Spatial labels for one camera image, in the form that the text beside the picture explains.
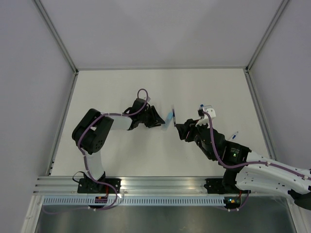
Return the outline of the purple pen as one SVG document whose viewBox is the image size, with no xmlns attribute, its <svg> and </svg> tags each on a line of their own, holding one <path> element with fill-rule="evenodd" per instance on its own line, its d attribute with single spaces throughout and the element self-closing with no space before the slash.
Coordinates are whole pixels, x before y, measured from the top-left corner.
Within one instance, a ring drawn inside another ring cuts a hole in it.
<svg viewBox="0 0 311 233">
<path fill-rule="evenodd" d="M 176 119 L 175 119 L 175 110 L 174 110 L 174 106 L 172 106 L 172 115 L 173 115 L 173 125 L 174 125 L 174 127 L 176 127 Z"/>
</svg>

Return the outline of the light blue highlighter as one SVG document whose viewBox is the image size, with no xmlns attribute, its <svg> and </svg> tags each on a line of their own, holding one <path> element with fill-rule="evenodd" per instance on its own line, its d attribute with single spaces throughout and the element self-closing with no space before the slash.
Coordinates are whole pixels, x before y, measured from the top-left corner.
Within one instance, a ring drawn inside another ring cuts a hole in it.
<svg viewBox="0 0 311 233">
<path fill-rule="evenodd" d="M 165 119 L 165 123 L 162 125 L 162 130 L 163 131 L 166 131 L 171 123 L 173 119 L 173 112 L 170 111 Z"/>
</svg>

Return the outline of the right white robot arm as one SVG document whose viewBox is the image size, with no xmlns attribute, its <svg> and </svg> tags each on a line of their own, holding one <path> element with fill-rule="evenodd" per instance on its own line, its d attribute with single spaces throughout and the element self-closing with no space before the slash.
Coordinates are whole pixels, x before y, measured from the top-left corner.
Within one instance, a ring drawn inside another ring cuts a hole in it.
<svg viewBox="0 0 311 233">
<path fill-rule="evenodd" d="M 189 119 L 176 124 L 181 140 L 195 142 L 204 155 L 225 168 L 221 181 L 228 193 L 263 192 L 284 196 L 297 206 L 311 208 L 311 171 L 266 158 L 233 141 L 207 124 Z"/>
</svg>

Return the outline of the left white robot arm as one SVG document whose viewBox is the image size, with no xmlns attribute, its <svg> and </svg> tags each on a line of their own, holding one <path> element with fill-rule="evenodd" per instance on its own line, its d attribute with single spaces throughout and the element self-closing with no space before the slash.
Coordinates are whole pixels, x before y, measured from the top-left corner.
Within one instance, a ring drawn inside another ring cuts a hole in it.
<svg viewBox="0 0 311 233">
<path fill-rule="evenodd" d="M 89 109 L 72 133 L 72 139 L 83 155 L 85 174 L 90 179 L 88 187 L 94 193 L 105 189 L 105 170 L 101 149 L 112 130 L 130 131 L 144 124 L 147 128 L 165 124 L 153 105 L 136 98 L 123 113 L 101 113 Z"/>
</svg>

